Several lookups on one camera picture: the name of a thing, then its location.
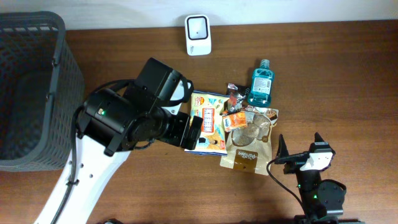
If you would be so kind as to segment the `beige cookie pouch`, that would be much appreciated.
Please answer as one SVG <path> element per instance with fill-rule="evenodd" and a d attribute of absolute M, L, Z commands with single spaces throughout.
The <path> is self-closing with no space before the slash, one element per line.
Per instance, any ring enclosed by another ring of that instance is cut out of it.
<path fill-rule="evenodd" d="M 228 133 L 226 150 L 220 166 L 248 173 L 267 175 L 266 166 L 272 159 L 272 128 L 279 110 L 248 106 L 242 109 L 248 126 Z"/>

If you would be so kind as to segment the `orange snack packet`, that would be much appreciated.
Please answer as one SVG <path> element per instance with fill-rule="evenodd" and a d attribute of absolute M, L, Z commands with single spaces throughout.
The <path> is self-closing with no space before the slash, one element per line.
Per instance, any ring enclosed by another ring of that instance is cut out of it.
<path fill-rule="evenodd" d="M 246 128 L 248 126 L 248 122 L 246 121 L 246 114 L 244 111 L 240 111 L 237 113 L 229 114 L 223 116 L 223 125 L 224 130 L 227 133 L 231 131 Z"/>

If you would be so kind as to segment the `yellow snack bag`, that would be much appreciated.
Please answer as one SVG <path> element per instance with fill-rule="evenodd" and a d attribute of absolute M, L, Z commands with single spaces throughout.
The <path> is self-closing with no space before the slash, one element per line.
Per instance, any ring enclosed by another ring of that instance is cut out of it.
<path fill-rule="evenodd" d="M 190 114 L 203 119 L 200 137 L 194 150 L 185 149 L 190 154 L 226 156 L 226 137 L 223 125 L 224 104 L 228 95 L 194 90 L 191 98 Z"/>

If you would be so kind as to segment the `dark red snack packet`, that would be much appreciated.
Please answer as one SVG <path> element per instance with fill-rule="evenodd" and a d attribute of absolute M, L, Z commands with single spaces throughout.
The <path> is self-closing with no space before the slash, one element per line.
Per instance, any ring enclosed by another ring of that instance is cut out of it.
<path fill-rule="evenodd" d="M 247 100 L 249 92 L 248 86 L 229 83 L 227 86 L 229 99 L 226 102 L 226 109 L 221 114 L 225 116 L 239 112 L 243 108 L 243 103 Z"/>

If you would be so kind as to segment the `teal mouthwash bottle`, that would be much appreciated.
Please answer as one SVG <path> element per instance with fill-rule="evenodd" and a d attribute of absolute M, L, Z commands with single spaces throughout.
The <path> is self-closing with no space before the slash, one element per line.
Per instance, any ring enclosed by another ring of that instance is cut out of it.
<path fill-rule="evenodd" d="M 248 103 L 260 108 L 267 108 L 271 104 L 271 90 L 275 73 L 270 69 L 270 61 L 263 59 L 259 68 L 252 73 L 252 85 L 248 96 Z"/>

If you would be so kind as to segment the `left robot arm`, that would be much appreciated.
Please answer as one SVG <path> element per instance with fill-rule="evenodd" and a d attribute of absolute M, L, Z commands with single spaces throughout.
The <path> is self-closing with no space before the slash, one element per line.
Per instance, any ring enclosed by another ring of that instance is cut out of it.
<path fill-rule="evenodd" d="M 132 151 L 156 141 L 194 150 L 203 120 L 180 111 L 193 91 L 190 80 L 154 58 L 137 78 L 92 91 L 73 114 L 72 148 L 37 223 L 86 223 Z"/>

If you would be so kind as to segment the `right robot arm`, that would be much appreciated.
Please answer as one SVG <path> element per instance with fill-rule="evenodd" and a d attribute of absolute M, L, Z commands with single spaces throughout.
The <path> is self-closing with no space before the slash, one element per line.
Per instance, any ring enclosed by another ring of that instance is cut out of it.
<path fill-rule="evenodd" d="M 284 174 L 294 174 L 297 179 L 298 200 L 303 215 L 294 216 L 295 223 L 360 223 L 359 220 L 340 220 L 347 188 L 341 182 L 322 179 L 321 172 L 331 166 L 335 151 L 318 134 L 309 150 L 290 154 L 283 135 L 279 136 L 274 164 L 284 165 Z"/>

